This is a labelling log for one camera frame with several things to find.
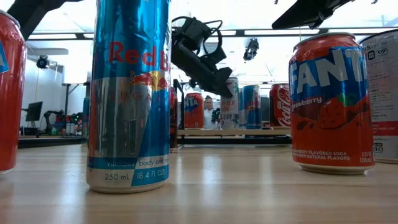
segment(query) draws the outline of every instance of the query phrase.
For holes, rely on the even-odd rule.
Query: red soda can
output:
[[[0,173],[14,168],[26,62],[19,23],[0,10]]]
[[[354,35],[305,39],[289,64],[294,161],[329,174],[363,174],[373,167],[365,57]]]
[[[170,151],[177,148],[177,93],[170,91]]]
[[[290,127],[289,84],[274,84],[269,91],[271,127]]]
[[[185,129],[203,129],[205,126],[205,107],[200,93],[188,93],[184,102]]]

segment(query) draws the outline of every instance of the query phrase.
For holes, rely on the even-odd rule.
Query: coca-cola logo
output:
[[[278,122],[283,127],[290,127],[290,96],[289,96],[289,86],[282,85],[278,88],[278,109],[282,110],[282,118],[278,118]]]

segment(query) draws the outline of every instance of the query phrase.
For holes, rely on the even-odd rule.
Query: wooden shelf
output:
[[[179,136],[216,136],[216,135],[286,135],[290,134],[290,128],[277,128],[274,130],[178,130]]]

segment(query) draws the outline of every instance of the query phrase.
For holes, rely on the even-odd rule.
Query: soda can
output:
[[[14,168],[27,49],[20,26],[0,10],[0,174]]]
[[[90,115],[90,98],[86,97],[83,100],[83,119],[81,121],[82,124],[81,135],[83,138],[88,138],[89,115]]]
[[[239,128],[246,129],[246,111],[244,110],[243,89],[239,90]]]
[[[221,128],[239,128],[239,83],[238,78],[228,78],[227,87],[232,93],[231,98],[221,96]]]
[[[97,1],[86,181],[104,193],[169,178],[170,1]]]
[[[205,126],[205,109],[200,93],[188,93],[184,102],[185,129],[203,129]]]
[[[258,85],[243,87],[243,103],[246,115],[246,129],[261,129],[261,98]]]
[[[398,29],[361,41],[366,55],[376,162],[398,163]]]
[[[294,161],[328,174],[363,174],[373,167],[368,78],[354,35],[305,39],[289,64]]]
[[[271,127],[290,127],[289,84],[273,84],[269,91]]]
[[[171,88],[170,94],[170,151],[177,149],[177,93]]]

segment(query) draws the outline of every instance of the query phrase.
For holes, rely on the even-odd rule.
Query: wooden table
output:
[[[398,166],[366,175],[300,170],[289,148],[185,147],[150,192],[88,190],[80,145],[22,149],[0,177],[0,223],[397,223]]]

